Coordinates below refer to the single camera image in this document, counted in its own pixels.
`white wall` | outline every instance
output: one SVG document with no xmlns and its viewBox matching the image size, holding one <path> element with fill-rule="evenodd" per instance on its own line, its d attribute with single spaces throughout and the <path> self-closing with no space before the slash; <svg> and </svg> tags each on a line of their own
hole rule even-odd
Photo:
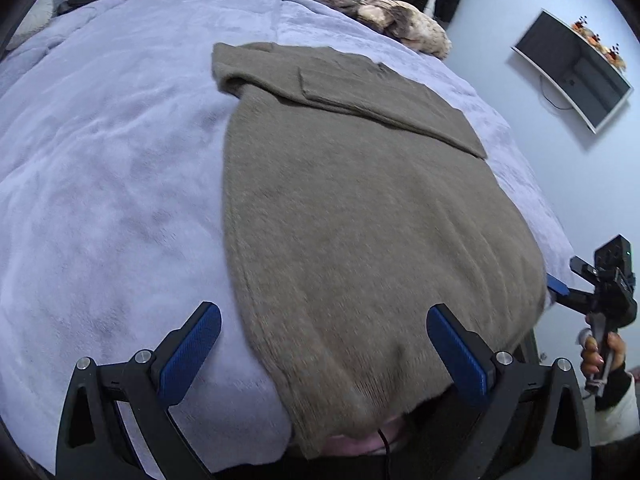
<svg viewBox="0 0 640 480">
<path fill-rule="evenodd" d="M 586 15 L 607 45 L 620 44 L 626 77 L 636 88 L 626 106 L 594 136 L 571 111 L 558 111 L 540 95 L 538 73 L 511 51 L 545 8 L 572 23 Z M 509 122 L 576 254 L 622 234 L 640 254 L 640 44 L 610 0 L 462 0 L 451 23 L 447 65 L 467 79 Z M 549 84 L 545 94 L 567 106 Z M 640 274 L 640 257 L 635 259 Z M 540 320 L 536 338 L 551 362 L 579 364 L 579 314 L 555 306 Z M 640 365 L 640 322 L 622 331 L 628 366 Z"/>
</svg>

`fur pillow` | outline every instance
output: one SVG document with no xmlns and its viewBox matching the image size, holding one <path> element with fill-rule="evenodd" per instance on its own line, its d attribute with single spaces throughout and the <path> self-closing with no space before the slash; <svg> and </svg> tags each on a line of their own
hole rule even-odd
<svg viewBox="0 0 640 480">
<path fill-rule="evenodd" d="M 14 36 L 9 40 L 7 50 L 18 48 L 31 36 L 47 26 L 53 17 L 53 0 L 36 0 L 33 7 L 18 26 Z"/>
<path fill-rule="evenodd" d="M 402 43 L 411 50 L 445 59 L 447 33 L 434 19 L 399 0 L 314 0 Z"/>
</svg>

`person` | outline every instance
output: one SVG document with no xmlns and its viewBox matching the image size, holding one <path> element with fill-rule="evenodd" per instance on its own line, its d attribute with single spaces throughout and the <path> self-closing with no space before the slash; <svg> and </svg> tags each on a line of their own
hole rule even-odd
<svg viewBox="0 0 640 480">
<path fill-rule="evenodd" d="M 614 352 L 611 371 L 602 397 L 595 400 L 595 439 L 592 442 L 592 479 L 638 478 L 640 472 L 640 416 L 634 375 L 625 371 L 626 343 L 609 333 L 607 345 Z M 580 370 L 588 377 L 604 361 L 592 336 L 583 344 Z"/>
</svg>

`curved monitor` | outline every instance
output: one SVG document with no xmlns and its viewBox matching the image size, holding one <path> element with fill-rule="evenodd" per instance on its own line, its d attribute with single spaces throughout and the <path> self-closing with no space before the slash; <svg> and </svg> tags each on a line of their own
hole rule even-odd
<svg viewBox="0 0 640 480">
<path fill-rule="evenodd" d="M 546 10 L 513 49 L 553 83 L 594 133 L 633 91 L 600 52 Z"/>
</svg>

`blue gripper pad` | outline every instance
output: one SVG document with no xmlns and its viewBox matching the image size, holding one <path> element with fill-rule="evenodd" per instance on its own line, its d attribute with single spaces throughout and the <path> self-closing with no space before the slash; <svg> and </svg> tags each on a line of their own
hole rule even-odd
<svg viewBox="0 0 640 480">
<path fill-rule="evenodd" d="M 213 303 L 205 302 L 180 330 L 172 331 L 160 343 L 157 354 L 162 354 L 163 345 L 172 347 L 171 350 L 175 348 L 170 356 L 166 356 L 168 360 L 159 373 L 158 399 L 165 407 L 175 406 L 184 398 L 204 359 L 217 341 L 221 328 L 222 316 L 219 308 Z"/>
<path fill-rule="evenodd" d="M 548 288 L 551 292 L 558 294 L 559 296 L 569 295 L 569 287 L 557 278 L 554 278 L 551 274 L 548 274 L 546 276 L 546 288 Z"/>
<path fill-rule="evenodd" d="M 465 330 L 444 304 L 429 309 L 427 334 L 460 396 L 473 406 L 484 405 L 495 382 L 491 349 L 478 334 Z"/>
</svg>

